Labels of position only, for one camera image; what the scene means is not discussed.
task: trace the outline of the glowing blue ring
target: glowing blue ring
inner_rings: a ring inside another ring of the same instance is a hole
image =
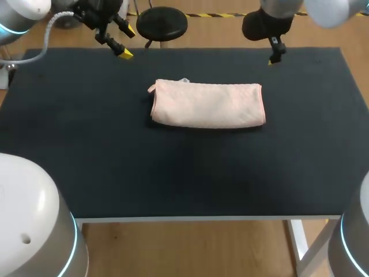
[[[348,250],[348,247],[347,247],[347,244],[346,244],[346,241],[345,241],[345,238],[344,238],[343,222],[344,222],[344,216],[342,216],[342,218],[341,218],[341,238],[342,238],[342,243],[344,245],[346,253],[347,253],[348,257],[350,258],[351,262],[357,268],[357,270],[359,270],[360,273],[363,274],[364,277],[369,277],[369,275],[366,274],[365,271],[357,264],[355,259],[352,257],[350,251]]]
[[[0,28],[1,29],[3,29],[3,30],[5,30],[5,31],[7,31],[7,32],[9,32],[9,33],[13,33],[13,34],[15,34],[15,35],[23,35],[23,34],[25,34],[25,33],[27,33],[29,30],[27,30],[27,31],[24,31],[24,32],[16,32],[16,31],[13,31],[13,30],[11,30],[11,29],[8,29],[8,28],[6,28],[4,25],[2,25],[1,23],[0,23]]]
[[[73,215],[70,213],[71,218],[73,219],[73,223],[74,223],[74,243],[73,243],[73,248],[71,250],[71,254],[69,256],[69,259],[67,261],[67,263],[65,264],[63,270],[59,273],[59,275],[57,277],[62,277],[63,274],[66,272],[66,270],[68,269],[68,266],[71,262],[71,260],[73,259],[74,256],[74,252],[76,251],[76,246],[77,246],[77,223],[76,220],[74,219]]]

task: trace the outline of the yellow and black tape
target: yellow and black tape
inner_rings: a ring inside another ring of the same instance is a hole
[[[234,18],[247,15],[247,13],[186,13],[186,17],[220,17]],[[305,12],[296,13],[297,16],[308,16]],[[137,16],[137,13],[127,13],[127,16]],[[368,13],[357,13],[355,16],[369,16]]]

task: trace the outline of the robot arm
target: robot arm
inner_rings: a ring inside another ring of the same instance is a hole
[[[0,46],[9,44],[28,30],[50,10],[52,0],[0,0]],[[121,44],[116,42],[107,33],[107,25],[115,22],[119,29],[132,38],[135,33],[129,23],[118,16],[123,0],[53,0],[58,6],[70,9],[68,14],[73,15],[80,22],[92,30],[96,30],[95,39],[107,43],[115,55],[129,59],[133,55]],[[336,27],[351,18],[357,12],[368,6],[369,0],[261,0],[258,11],[245,16],[242,31],[250,40],[269,39],[273,49],[270,63],[281,61],[286,52],[280,36],[286,34],[292,24],[294,15],[300,10],[303,2],[311,18],[324,28]],[[46,53],[47,40],[43,52]],[[25,63],[34,61],[13,61]]]
[[[107,26],[115,22],[119,29],[132,38],[135,33],[127,20],[119,15],[119,9],[123,0],[0,0],[0,46],[9,44],[23,34],[39,20],[41,20],[51,8],[51,4],[68,10],[56,14],[49,22],[42,52],[32,59],[24,61],[2,61],[0,63],[22,64],[41,58],[47,51],[48,36],[53,23],[60,17],[73,16],[84,23],[91,30],[96,30],[95,39],[100,43],[107,43],[114,54],[129,59],[133,55],[122,44],[116,42],[109,33]]]

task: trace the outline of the cable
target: cable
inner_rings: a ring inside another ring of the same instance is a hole
[[[73,16],[73,15],[74,15],[73,12],[60,12],[60,13],[55,14],[50,19],[50,21],[47,24],[46,30],[45,30],[43,49],[42,49],[41,53],[38,54],[37,56],[35,56],[33,58],[30,58],[30,59],[23,59],[23,60],[20,60],[20,61],[6,61],[6,60],[0,59],[0,63],[2,63],[3,65],[11,65],[11,64],[14,64],[14,65],[22,65],[22,64],[25,64],[25,63],[29,63],[29,62],[38,61],[40,58],[44,57],[45,54],[46,54],[46,52],[47,52],[47,49],[48,49],[48,40],[49,40],[49,37],[50,37],[50,31],[51,31],[52,26],[56,22],[56,20],[58,20],[61,17]]]
[[[137,2],[136,0],[133,0],[133,3],[134,3],[134,8],[136,9],[136,15],[139,16],[140,13],[138,12],[138,7],[137,7]]]

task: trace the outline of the towel tag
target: towel tag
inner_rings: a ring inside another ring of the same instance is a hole
[[[187,78],[180,79],[179,82],[189,83],[190,80]],[[148,92],[152,93],[156,89],[155,84],[153,84],[151,87],[149,87]]]

